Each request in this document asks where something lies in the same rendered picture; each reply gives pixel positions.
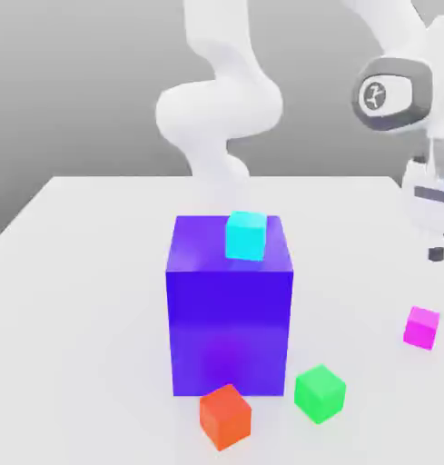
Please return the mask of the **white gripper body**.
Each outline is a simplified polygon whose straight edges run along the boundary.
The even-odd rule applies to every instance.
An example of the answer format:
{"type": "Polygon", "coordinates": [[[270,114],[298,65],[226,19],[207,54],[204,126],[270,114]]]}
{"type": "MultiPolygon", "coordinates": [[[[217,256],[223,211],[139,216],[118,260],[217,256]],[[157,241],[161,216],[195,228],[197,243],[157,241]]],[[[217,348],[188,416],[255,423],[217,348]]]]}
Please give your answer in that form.
{"type": "Polygon", "coordinates": [[[425,179],[404,179],[402,192],[413,221],[421,228],[444,235],[444,184],[425,179]]]}

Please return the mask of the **small magenta cube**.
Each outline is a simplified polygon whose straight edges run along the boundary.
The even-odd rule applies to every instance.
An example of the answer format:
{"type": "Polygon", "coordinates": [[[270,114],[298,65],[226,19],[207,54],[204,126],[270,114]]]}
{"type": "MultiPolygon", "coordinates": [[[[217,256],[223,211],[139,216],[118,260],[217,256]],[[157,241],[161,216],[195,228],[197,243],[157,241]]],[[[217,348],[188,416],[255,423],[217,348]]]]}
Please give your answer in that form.
{"type": "Polygon", "coordinates": [[[409,345],[431,351],[439,326],[439,313],[413,306],[403,333],[403,341],[409,345]]]}

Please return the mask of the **small green cube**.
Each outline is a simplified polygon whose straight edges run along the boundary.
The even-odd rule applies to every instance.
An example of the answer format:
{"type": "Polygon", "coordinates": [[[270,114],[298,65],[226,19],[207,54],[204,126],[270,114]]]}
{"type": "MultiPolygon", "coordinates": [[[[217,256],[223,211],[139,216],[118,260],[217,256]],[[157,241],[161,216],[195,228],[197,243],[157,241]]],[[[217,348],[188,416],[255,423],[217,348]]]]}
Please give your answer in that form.
{"type": "Polygon", "coordinates": [[[315,424],[322,424],[342,410],[346,388],[339,376],[320,364],[296,377],[294,404],[315,424]]]}

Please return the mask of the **small cyan cube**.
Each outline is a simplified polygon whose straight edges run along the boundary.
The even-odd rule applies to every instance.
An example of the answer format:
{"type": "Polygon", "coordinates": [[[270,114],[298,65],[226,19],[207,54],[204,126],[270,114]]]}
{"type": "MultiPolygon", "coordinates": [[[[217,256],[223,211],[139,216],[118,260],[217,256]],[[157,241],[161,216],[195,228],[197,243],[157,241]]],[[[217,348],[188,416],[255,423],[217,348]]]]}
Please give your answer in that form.
{"type": "Polygon", "coordinates": [[[234,211],[225,226],[228,259],[261,262],[265,254],[267,215],[234,211]]]}

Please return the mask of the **small red cube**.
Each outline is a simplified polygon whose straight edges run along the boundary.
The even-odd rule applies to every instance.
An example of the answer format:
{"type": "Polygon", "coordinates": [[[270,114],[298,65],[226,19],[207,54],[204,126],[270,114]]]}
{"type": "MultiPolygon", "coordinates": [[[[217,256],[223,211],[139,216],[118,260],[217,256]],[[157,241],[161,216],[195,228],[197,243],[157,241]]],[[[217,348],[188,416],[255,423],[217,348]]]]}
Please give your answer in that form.
{"type": "Polygon", "coordinates": [[[203,432],[218,451],[252,433],[252,408],[232,384],[200,398],[199,419],[203,432]]]}

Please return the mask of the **large blue box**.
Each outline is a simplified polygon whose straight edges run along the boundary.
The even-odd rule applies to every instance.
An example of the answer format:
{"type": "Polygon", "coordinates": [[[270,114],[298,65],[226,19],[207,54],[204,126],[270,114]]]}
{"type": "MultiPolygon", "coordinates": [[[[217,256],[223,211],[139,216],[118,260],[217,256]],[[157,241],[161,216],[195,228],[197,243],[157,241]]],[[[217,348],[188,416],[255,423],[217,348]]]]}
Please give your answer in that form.
{"type": "Polygon", "coordinates": [[[261,262],[230,260],[224,216],[180,215],[165,278],[173,393],[203,396],[226,384],[243,396],[281,396],[293,266],[277,216],[261,262]]]}

